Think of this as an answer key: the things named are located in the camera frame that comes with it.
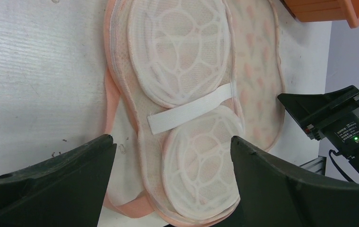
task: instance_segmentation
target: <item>white table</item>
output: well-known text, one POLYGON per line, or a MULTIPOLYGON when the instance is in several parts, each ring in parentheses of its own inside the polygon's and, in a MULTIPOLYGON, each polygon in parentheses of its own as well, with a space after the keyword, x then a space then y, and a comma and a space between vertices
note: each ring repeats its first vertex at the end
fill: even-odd
MULTIPOLYGON (((105 122, 102 24, 107 0, 0 0, 0 175, 97 137, 105 122)), ((325 91, 331 23, 301 24, 274 0, 288 92, 325 91)), ((287 115, 272 154, 297 165, 318 142, 287 115)), ((105 208, 99 226, 164 226, 156 214, 128 219, 105 208)))

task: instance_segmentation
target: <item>white strap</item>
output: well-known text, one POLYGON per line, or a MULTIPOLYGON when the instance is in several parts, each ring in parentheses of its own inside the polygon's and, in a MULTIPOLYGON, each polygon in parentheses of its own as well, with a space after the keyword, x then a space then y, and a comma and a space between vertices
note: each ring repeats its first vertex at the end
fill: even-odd
POLYGON ((212 93, 190 103, 172 108, 170 110, 150 115, 147 117, 152 134, 176 128, 199 116, 202 116, 215 108, 222 102, 232 98, 231 83, 218 87, 212 93))

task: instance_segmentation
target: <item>black cable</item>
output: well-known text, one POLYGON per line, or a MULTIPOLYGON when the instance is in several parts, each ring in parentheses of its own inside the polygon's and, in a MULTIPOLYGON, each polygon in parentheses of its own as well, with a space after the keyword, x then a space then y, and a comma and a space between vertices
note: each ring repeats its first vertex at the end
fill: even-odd
POLYGON ((347 181, 349 181, 349 182, 354 182, 354 181, 352 180, 352 178, 350 178, 350 177, 339 167, 339 165, 335 162, 335 160, 334 160, 334 158, 331 156, 331 154, 334 154, 335 156, 340 156, 341 153, 340 153, 340 152, 336 153, 335 150, 330 150, 330 151, 328 152, 328 156, 330 157, 331 162, 333 163, 333 165, 335 166, 335 168, 338 170, 338 172, 340 172, 340 174, 341 174, 347 181))

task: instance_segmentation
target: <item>orange plastic bin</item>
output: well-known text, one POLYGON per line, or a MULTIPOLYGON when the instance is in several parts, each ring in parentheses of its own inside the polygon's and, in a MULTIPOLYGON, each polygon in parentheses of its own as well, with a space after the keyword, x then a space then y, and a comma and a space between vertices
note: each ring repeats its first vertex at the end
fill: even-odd
POLYGON ((347 20, 359 26, 359 0, 284 0, 301 22, 347 20))

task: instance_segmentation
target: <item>gray wall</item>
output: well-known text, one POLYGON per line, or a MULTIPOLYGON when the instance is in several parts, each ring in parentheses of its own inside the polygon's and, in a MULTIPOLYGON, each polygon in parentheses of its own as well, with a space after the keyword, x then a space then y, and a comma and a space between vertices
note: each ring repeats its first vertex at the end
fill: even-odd
MULTIPOLYGON (((355 85, 359 89, 359 27, 350 29, 346 21, 334 21, 325 91, 336 91, 349 85, 355 85)), ((320 142, 320 155, 327 156, 329 149, 334 147, 327 139, 320 142)), ((359 174, 343 157, 336 157, 335 160, 352 179, 359 182, 359 174)), ((326 176, 344 179, 329 158, 326 176)))

